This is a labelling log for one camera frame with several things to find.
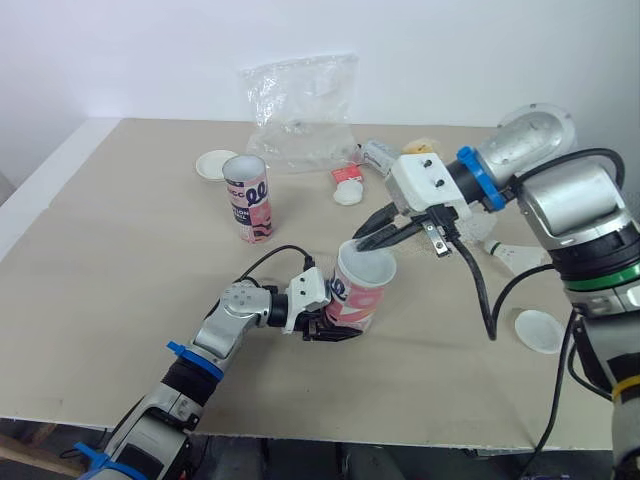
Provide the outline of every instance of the clear plastic bag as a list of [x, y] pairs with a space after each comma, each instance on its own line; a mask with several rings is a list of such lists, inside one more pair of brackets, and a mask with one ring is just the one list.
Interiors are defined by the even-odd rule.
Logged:
[[347, 111], [357, 65], [355, 55], [332, 55], [243, 71], [258, 127], [247, 153], [280, 172], [346, 165], [356, 145]]

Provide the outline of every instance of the cylindrical can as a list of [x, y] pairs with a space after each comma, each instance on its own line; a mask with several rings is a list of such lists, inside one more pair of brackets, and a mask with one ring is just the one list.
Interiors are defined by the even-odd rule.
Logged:
[[264, 160], [254, 155], [238, 155], [224, 163], [222, 173], [240, 237], [249, 243], [264, 242], [273, 231]]
[[333, 324], [365, 331], [382, 300], [384, 287], [396, 274], [387, 249], [358, 252], [357, 240], [343, 243], [331, 278], [331, 303], [325, 314]]

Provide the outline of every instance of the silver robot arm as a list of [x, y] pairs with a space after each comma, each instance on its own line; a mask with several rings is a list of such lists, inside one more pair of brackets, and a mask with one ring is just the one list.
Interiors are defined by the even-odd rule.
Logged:
[[[573, 336], [585, 373], [612, 395], [615, 478], [640, 478], [640, 233], [620, 195], [619, 155], [567, 153], [574, 145], [571, 117], [533, 104], [448, 165], [435, 153], [401, 155], [385, 179], [393, 202], [354, 237], [361, 239], [359, 250], [372, 250], [425, 232], [438, 256], [450, 253], [447, 242], [462, 253], [454, 222], [471, 215], [469, 204], [498, 211], [516, 199], [580, 315]], [[615, 164], [615, 181], [593, 159], [598, 156]], [[398, 214], [408, 217], [403, 227], [394, 224]], [[483, 318], [495, 340], [496, 319], [486, 303]], [[623, 476], [629, 472], [636, 476]]]
[[81, 478], [180, 478], [191, 453], [189, 433], [202, 418], [247, 330], [269, 325], [281, 327], [283, 333], [306, 328], [308, 334], [309, 321], [300, 327], [296, 320], [328, 302], [317, 267], [292, 279], [283, 294], [249, 280], [230, 285], [187, 345], [168, 344], [178, 358], [115, 428], [104, 452], [76, 444], [91, 459], [90, 471]]

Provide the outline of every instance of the beige table surface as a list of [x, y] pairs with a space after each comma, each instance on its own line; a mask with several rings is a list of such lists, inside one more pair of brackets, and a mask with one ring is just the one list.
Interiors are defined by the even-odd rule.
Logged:
[[[329, 273], [340, 243], [387, 203], [365, 171], [364, 201], [336, 205], [326, 173], [269, 177], [275, 233], [239, 240], [223, 184], [193, 161], [241, 151], [249, 124], [124, 120], [0, 263], [0, 416], [115, 425], [173, 362], [237, 274], [295, 243]], [[360, 140], [402, 145], [427, 135], [449, 153], [490, 129], [354, 126]], [[535, 245], [514, 206], [496, 237]], [[509, 275], [479, 250], [495, 298]], [[523, 346], [514, 308], [566, 322], [555, 273], [529, 279], [506, 303], [490, 342], [459, 255], [437, 259], [415, 238], [395, 248], [398, 273], [371, 330], [348, 342], [307, 343], [254, 330], [207, 405], [200, 431], [417, 445], [530, 447], [547, 421], [557, 356]], [[298, 272], [280, 254], [259, 280]], [[550, 446], [610, 448], [610, 406], [565, 380]]]

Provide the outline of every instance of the blue clamp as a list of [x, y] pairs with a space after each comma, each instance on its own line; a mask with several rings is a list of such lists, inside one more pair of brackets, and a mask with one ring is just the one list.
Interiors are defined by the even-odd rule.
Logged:
[[209, 372], [213, 377], [215, 377], [218, 381], [224, 378], [224, 372], [216, 367], [213, 363], [211, 363], [206, 358], [202, 358], [200, 355], [193, 353], [190, 350], [187, 350], [187, 347], [184, 345], [180, 345], [176, 342], [167, 343], [167, 348], [178, 357], [182, 357], [185, 360], [189, 360], [191, 363], [195, 363], [199, 367], [202, 367], [207, 372]]
[[137, 471], [135, 468], [131, 468], [128, 465], [124, 465], [122, 463], [112, 462], [111, 457], [106, 453], [99, 453], [93, 450], [91, 447], [85, 445], [82, 442], [78, 442], [74, 445], [74, 447], [87, 457], [91, 459], [91, 465], [89, 468], [91, 469], [89, 472], [84, 474], [80, 479], [89, 479], [94, 477], [101, 470], [116, 470], [120, 473], [124, 473], [129, 478], [133, 480], [147, 480], [147, 477]]
[[482, 188], [482, 191], [489, 199], [493, 211], [502, 210], [507, 202], [505, 202], [504, 197], [498, 192], [491, 178], [489, 178], [489, 175], [487, 175], [482, 165], [480, 165], [480, 162], [478, 162], [476, 151], [471, 147], [462, 147], [458, 150], [457, 157], [458, 161], [467, 167], [475, 177], [476, 182], [478, 182], [478, 185], [480, 185], [480, 188]]

